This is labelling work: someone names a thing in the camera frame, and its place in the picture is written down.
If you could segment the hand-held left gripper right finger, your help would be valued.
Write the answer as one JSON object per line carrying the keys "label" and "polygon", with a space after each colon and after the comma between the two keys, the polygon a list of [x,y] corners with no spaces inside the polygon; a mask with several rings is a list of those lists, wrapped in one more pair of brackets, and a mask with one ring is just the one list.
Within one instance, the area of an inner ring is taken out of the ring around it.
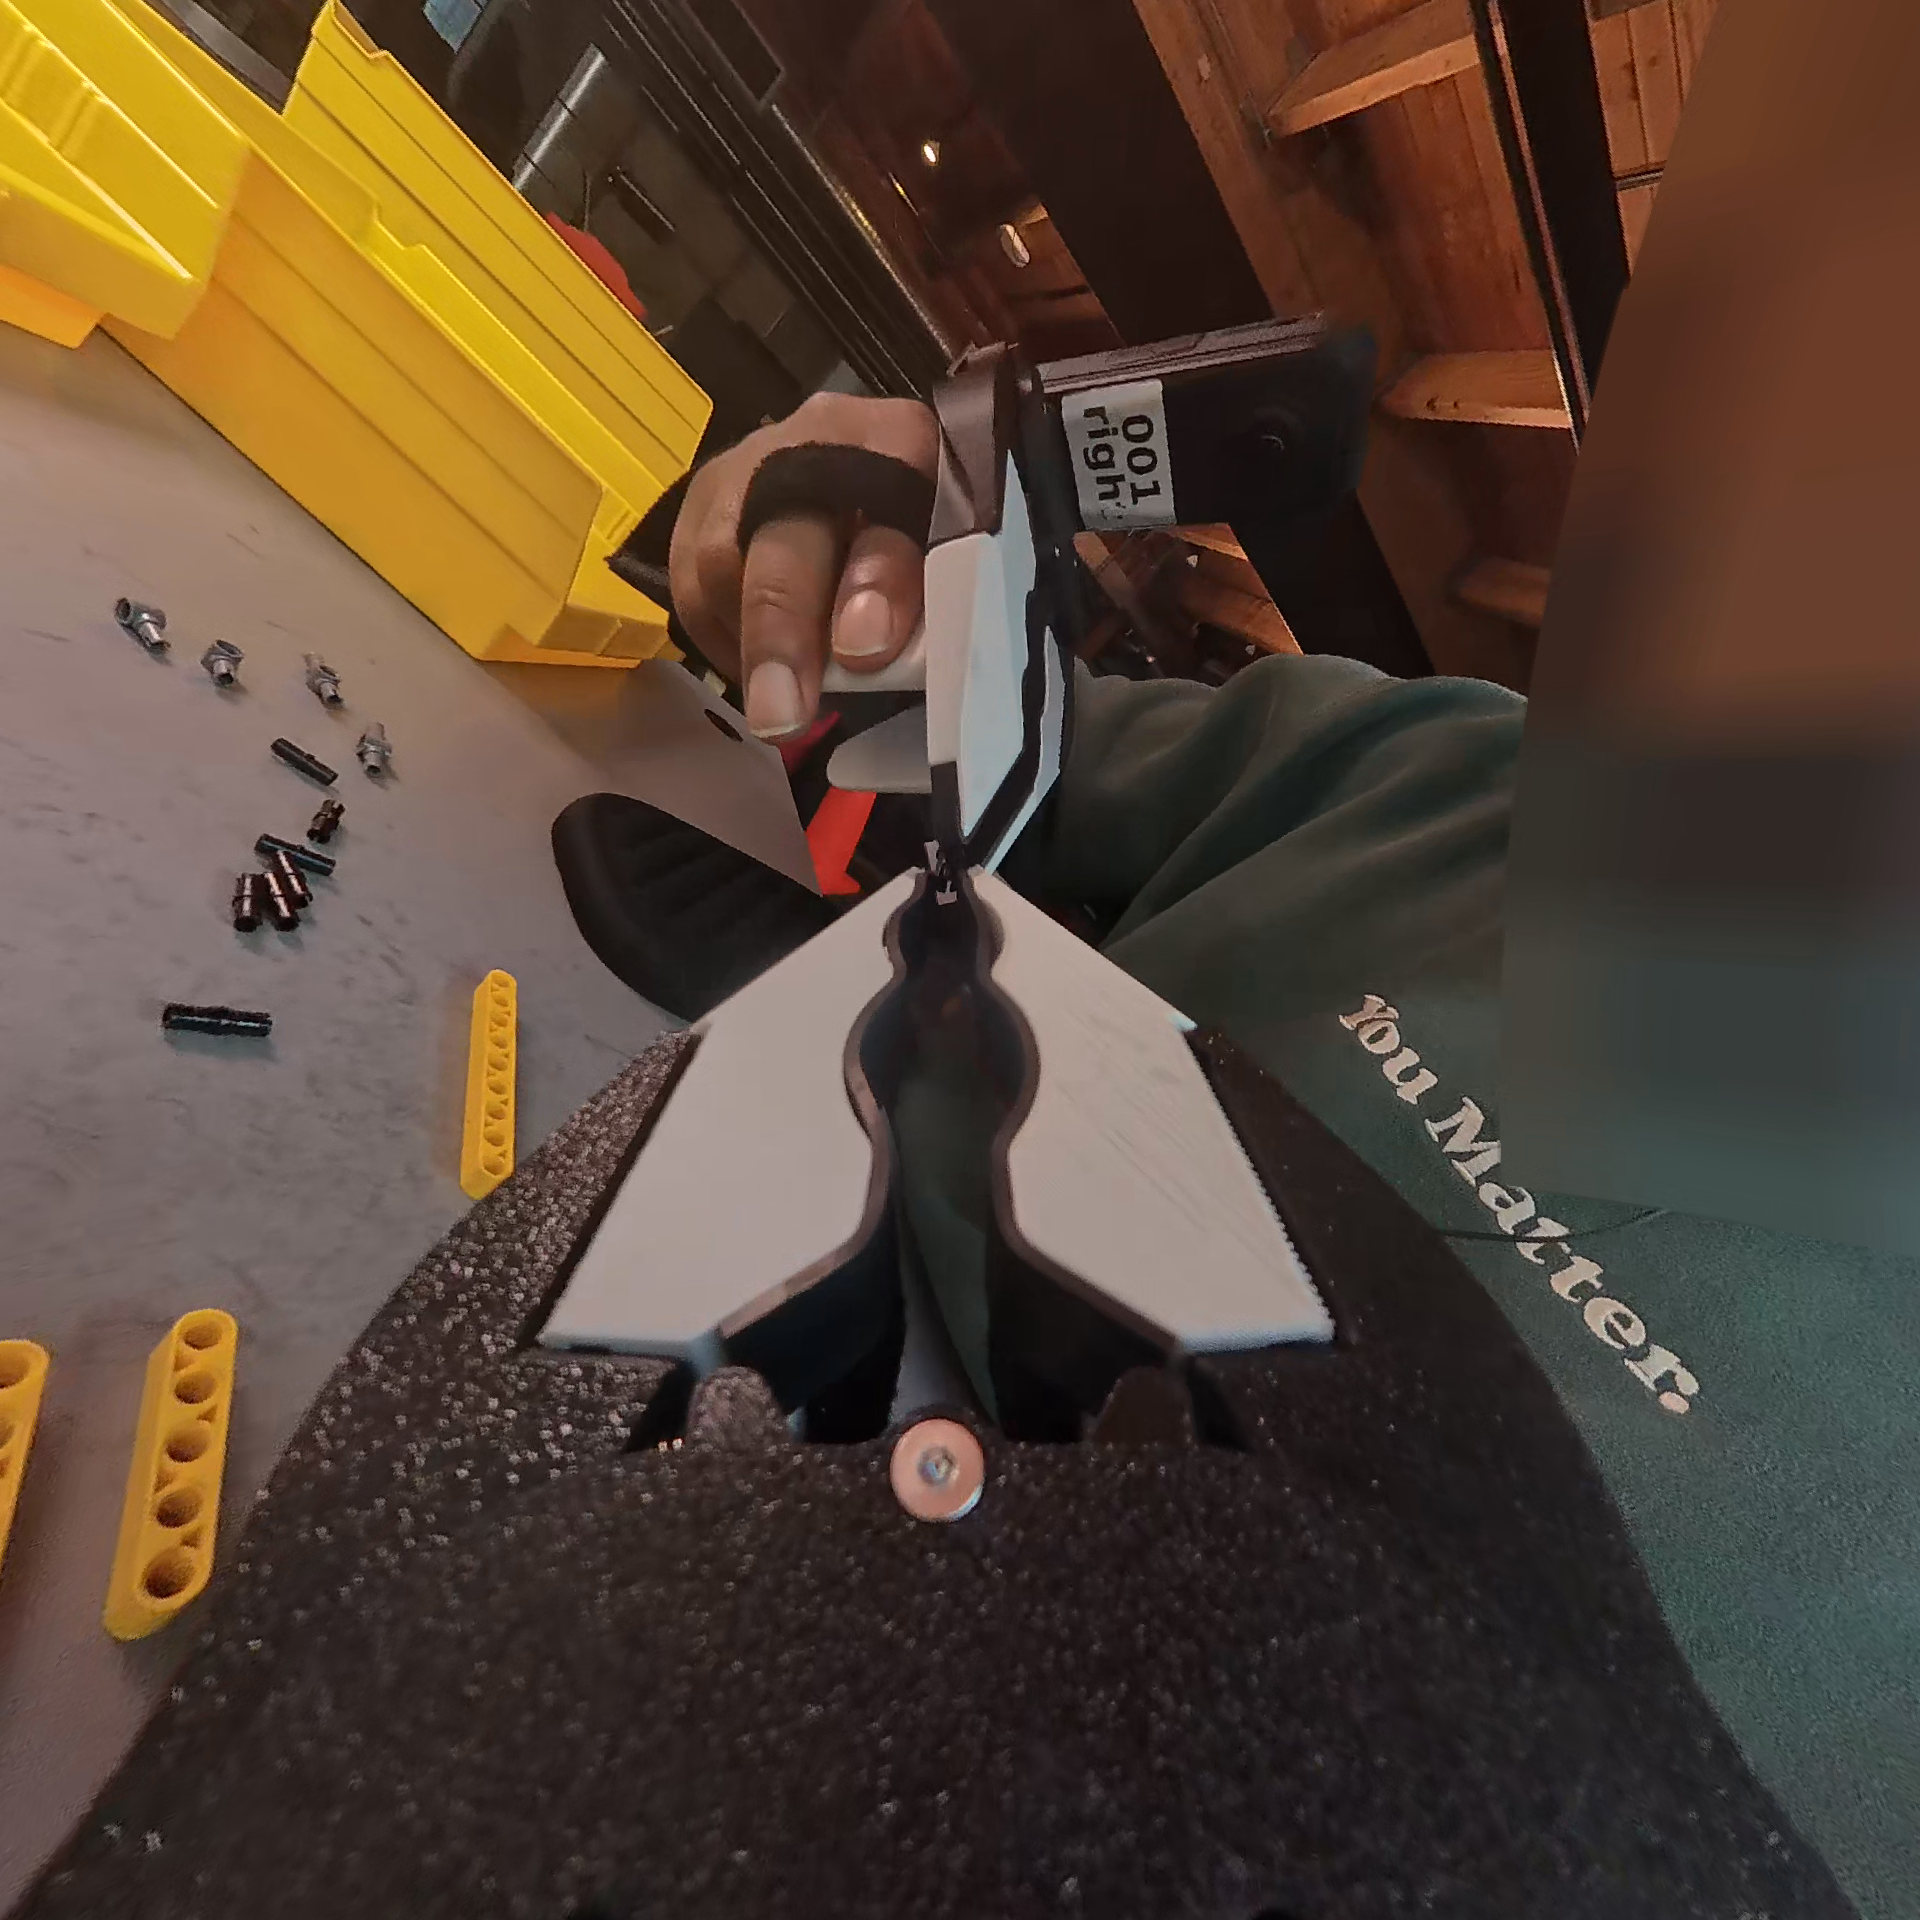
{"label": "hand-held left gripper right finger", "polygon": [[1329,1348],[1334,1312],[1193,1021],[998,875],[969,899],[1008,1086],[985,1280],[1000,1428],[1072,1443],[1135,1371]]}

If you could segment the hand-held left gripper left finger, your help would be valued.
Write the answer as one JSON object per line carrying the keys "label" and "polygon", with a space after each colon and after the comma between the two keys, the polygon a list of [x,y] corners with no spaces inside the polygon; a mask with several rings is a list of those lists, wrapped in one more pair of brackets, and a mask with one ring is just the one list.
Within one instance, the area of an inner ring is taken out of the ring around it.
{"label": "hand-held left gripper left finger", "polygon": [[554,1353],[754,1371],[818,1444],[895,1418],[905,1345],[897,1153],[864,1044],[905,984],[924,872],[722,998],[566,1267]]}

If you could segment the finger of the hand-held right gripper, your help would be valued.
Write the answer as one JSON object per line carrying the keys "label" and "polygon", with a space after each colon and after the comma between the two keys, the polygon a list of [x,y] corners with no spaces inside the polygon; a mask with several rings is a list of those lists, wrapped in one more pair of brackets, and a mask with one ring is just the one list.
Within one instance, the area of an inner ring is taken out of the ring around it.
{"label": "finger of the hand-held right gripper", "polygon": [[927,560],[929,768],[943,835],[975,841],[1024,753],[1026,600],[1038,581],[1026,515],[938,544]]}
{"label": "finger of the hand-held right gripper", "polygon": [[959,844],[963,872],[995,874],[1026,827],[1038,821],[1065,770],[1072,673],[1052,625],[1050,596],[1038,581],[1026,600],[1026,637],[1024,753],[1001,787],[988,824],[979,827],[975,841]]}

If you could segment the yellow lego liftarm beam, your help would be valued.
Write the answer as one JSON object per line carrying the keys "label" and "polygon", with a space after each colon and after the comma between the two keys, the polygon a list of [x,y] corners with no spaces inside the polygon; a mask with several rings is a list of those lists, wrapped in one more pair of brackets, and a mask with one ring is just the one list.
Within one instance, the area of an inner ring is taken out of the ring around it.
{"label": "yellow lego liftarm beam", "polygon": [[7,1561],[20,1489],[33,1461],[42,1401],[51,1373],[49,1352],[28,1338],[4,1338],[0,1348],[0,1554]]}
{"label": "yellow lego liftarm beam", "polygon": [[472,1200],[488,1198],[515,1173],[516,1035],[516,979],[488,972],[472,994],[464,1078],[459,1184]]}
{"label": "yellow lego liftarm beam", "polygon": [[153,1346],[142,1384],[103,1632],[134,1643],[194,1602],[214,1572],[233,1412],[238,1325],[186,1312]]}

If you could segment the black lego pins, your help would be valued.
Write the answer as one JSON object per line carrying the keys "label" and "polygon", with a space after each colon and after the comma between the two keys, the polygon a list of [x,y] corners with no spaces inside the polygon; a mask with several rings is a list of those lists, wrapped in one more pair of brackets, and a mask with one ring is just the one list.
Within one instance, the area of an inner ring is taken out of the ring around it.
{"label": "black lego pins", "polygon": [[[233,958],[274,954],[305,932],[321,884],[339,874],[332,850],[345,818],[340,770],[305,741],[274,733],[264,749],[278,772],[272,796],[299,787],[311,796],[311,816],[299,835],[257,824],[248,836],[248,861],[235,865],[225,890],[225,923]],[[160,998],[160,1032],[206,1040],[266,1043],[274,1034],[274,1013],[230,989],[167,992]]]}

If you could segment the person's right hand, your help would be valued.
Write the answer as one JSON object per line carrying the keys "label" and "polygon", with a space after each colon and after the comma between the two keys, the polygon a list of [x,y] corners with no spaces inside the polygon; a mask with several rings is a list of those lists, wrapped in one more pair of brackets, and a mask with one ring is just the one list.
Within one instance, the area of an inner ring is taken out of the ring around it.
{"label": "person's right hand", "polygon": [[938,416],[924,400],[820,390],[715,453],[689,481],[668,547],[683,634],[740,690],[750,730],[812,724],[830,665],[871,674],[900,657],[924,613],[924,541],[851,512],[803,512],[739,536],[756,469],[783,449],[864,449],[931,477]]}

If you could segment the wooden staircase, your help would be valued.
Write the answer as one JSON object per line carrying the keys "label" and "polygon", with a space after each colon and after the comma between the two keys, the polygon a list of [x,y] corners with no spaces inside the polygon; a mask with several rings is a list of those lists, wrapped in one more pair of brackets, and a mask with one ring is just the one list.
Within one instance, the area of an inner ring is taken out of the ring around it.
{"label": "wooden staircase", "polygon": [[1271,307],[1376,336],[1360,512],[1427,658],[1526,690],[1590,398],[1497,42],[1546,8],[1136,16]]}

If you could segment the red plastic crate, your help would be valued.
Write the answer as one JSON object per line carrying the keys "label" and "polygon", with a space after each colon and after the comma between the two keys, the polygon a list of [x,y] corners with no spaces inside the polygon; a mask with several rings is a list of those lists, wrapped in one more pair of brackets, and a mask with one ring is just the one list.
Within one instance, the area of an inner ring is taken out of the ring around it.
{"label": "red plastic crate", "polygon": [[879,796],[871,788],[830,785],[809,813],[806,827],[807,858],[820,897],[855,899],[863,893],[863,881],[854,874],[854,866],[876,800]]}

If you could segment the black bumpy cushion pad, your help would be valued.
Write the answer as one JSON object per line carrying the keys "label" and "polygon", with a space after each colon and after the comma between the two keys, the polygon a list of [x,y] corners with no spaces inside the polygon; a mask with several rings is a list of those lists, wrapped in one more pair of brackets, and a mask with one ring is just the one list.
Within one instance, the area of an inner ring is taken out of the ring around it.
{"label": "black bumpy cushion pad", "polygon": [[570,802],[551,825],[567,907],[638,997],[694,1025],[854,907],[649,802]]}

